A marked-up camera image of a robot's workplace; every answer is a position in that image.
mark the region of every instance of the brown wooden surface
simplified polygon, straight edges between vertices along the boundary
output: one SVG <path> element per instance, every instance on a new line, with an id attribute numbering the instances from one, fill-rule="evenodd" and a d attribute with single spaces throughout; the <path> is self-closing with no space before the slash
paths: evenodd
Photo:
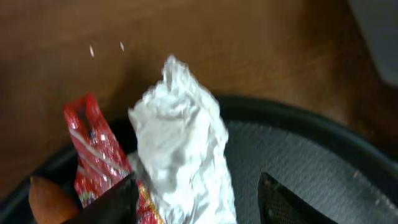
<path id="1" fill-rule="evenodd" d="M 0 198 L 68 142 L 66 102 L 91 91 L 108 119 L 125 116 L 171 53 L 213 93 L 398 139 L 397 94 L 342 0 L 1 0 Z"/>

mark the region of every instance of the black object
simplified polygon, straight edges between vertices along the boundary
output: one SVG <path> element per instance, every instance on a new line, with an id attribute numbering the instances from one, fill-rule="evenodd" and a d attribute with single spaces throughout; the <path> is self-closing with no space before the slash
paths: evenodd
<path id="1" fill-rule="evenodd" d="M 229 131 L 225 157 L 238 223 L 261 222 L 257 190 L 264 172 L 334 222 L 398 223 L 392 206 L 398 202 L 398 167 L 363 138 L 290 106 L 235 96 L 219 101 Z M 127 118 L 112 122 L 111 128 L 124 150 L 136 150 Z M 69 146 L 35 174 L 64 186 L 76 198 L 76 164 Z M 10 194 L 1 205 L 0 223 L 33 222 L 28 190 L 27 179 Z"/>
<path id="2" fill-rule="evenodd" d="M 129 174 L 88 205 L 78 217 L 64 224 L 135 224 L 138 198 L 136 180 Z"/>
<path id="3" fill-rule="evenodd" d="M 261 174 L 258 199 L 262 224 L 336 224 L 269 174 Z"/>

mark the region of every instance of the red plastic packet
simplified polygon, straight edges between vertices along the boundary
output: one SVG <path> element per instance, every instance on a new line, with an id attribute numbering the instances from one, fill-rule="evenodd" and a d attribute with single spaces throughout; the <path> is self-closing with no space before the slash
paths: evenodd
<path id="1" fill-rule="evenodd" d="M 92 94 L 67 104 L 63 114 L 79 154 L 75 190 L 85 207 L 127 176 L 131 167 Z M 140 223 L 163 223 L 140 182 L 139 190 Z"/>

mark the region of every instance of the gray surface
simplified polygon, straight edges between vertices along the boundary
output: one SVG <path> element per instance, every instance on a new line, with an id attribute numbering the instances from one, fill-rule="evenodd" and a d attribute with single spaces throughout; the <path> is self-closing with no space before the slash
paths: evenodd
<path id="1" fill-rule="evenodd" d="M 227 122 L 225 156 L 238 223 L 260 223 L 257 185 L 268 172 L 337 223 L 398 223 L 396 209 L 358 172 L 329 150 L 286 131 Z"/>
<path id="2" fill-rule="evenodd" d="M 348 2 L 381 78 L 398 86 L 398 1 Z"/>

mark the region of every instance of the red candy wrapper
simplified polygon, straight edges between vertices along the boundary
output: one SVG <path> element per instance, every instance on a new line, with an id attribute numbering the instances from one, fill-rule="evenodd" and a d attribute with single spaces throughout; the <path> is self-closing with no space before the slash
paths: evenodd
<path id="1" fill-rule="evenodd" d="M 85 207 L 132 170 L 92 94 L 67 104 L 63 114 L 79 155 L 75 190 Z M 139 189 L 137 214 L 140 223 L 163 223 L 141 183 Z"/>

